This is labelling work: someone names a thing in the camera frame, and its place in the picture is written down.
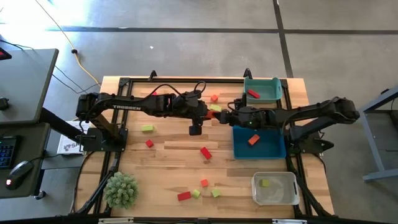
gray floor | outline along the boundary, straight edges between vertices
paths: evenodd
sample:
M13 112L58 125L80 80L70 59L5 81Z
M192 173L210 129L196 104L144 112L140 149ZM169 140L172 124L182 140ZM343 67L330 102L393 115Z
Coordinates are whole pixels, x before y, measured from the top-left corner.
M12 24L0 26L2 37L35 48L58 48L57 65L82 87L94 84L75 63L62 34L42 31L53 24L35 2L24 1L23 7L14 2L5 1L0 12L0 22ZM277 28L271 0L41 2L65 26ZM397 1L279 0L279 4L286 29L383 30L398 26ZM105 75L148 75L153 69L159 75L241 76L246 67L255 77L286 77L278 34L67 34L82 54L82 63L99 80ZM305 79L311 103L345 96L359 108L398 85L398 35L289 34L286 39L293 75ZM55 75L67 82L58 72ZM77 98L52 80L45 106L63 119L72 119ZM68 108L61 110L61 105ZM336 125L325 132L325 139L335 143L325 153L325 162L336 214L398 223L398 178L362 181L376 166L361 124ZM397 153L385 156L387 166L396 167ZM0 220L67 214L76 175L77 170L47 172L42 186L49 196L41 201L1 200Z

artificial plant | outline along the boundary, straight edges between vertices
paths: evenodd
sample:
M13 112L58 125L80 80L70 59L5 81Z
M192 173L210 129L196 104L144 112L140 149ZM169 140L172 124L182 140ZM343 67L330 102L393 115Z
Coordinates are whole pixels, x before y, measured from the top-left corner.
M111 208L131 207L138 196L136 179L129 175L117 172L109 178L104 189L104 199Z

red block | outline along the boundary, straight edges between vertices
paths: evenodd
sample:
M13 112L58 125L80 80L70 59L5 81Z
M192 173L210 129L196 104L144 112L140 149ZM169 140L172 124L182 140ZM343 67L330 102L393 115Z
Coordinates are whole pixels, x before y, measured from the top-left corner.
M145 144L147 144L148 147L154 146L154 143L151 140L146 141Z
M256 93L256 92L253 91L253 90L248 90L248 93L249 93L250 95L252 95L252 96L253 96L254 98L256 98L256 99L260 98L260 94Z
M210 119L215 118L214 117L214 112L215 111L207 111L207 114L206 114L205 118L210 118Z
M201 180L200 183L201 183L201 186L202 186L202 187L207 187L207 186L209 186L209 181L208 181L207 179Z
M211 154L210 154L209 150L207 150L206 147L203 147L202 149L200 149L200 152L204 155L204 157L206 159L210 159L211 158Z
M211 100L211 102L216 103L217 100L218 100L218 96L213 95L213 96L210 98L210 100Z
M260 136L258 136L257 134L255 134L253 137L251 137L251 138L249 139L249 144L252 146L252 145L254 145L259 139L260 139Z
M177 197L178 197L179 201L190 199L191 198L191 192L180 193L180 194L177 195Z

teal tray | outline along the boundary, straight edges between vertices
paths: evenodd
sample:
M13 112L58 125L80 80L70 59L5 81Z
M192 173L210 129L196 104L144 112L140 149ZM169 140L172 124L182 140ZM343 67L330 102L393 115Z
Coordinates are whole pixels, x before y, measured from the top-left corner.
M243 84L243 92L247 90L253 90L260 94L260 98L256 99L253 96L247 94L246 99L248 103L275 103L277 100L282 98L282 85L278 78L270 80L256 80L249 79L246 77Z
M233 126L233 148L235 159L282 159L286 148L280 129L252 130ZM253 146L248 140L258 134L260 139Z

green block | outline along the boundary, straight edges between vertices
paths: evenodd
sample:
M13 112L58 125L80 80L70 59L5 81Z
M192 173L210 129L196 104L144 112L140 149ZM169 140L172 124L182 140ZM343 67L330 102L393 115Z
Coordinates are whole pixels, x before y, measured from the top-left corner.
M197 190L197 189L193 190L193 192L192 192L192 197L198 199L199 196L200 196L200 191Z
M141 131L153 131L154 130L154 126L153 125L142 125L141 126Z
M261 187L268 187L268 186L269 186L269 180L262 179L261 180Z
M222 110L222 108L217 105L210 105L210 109L213 111L218 111L218 112L221 112L221 110Z
M213 195L213 197L218 197L221 195L221 192L218 189L214 189L211 191L211 194Z

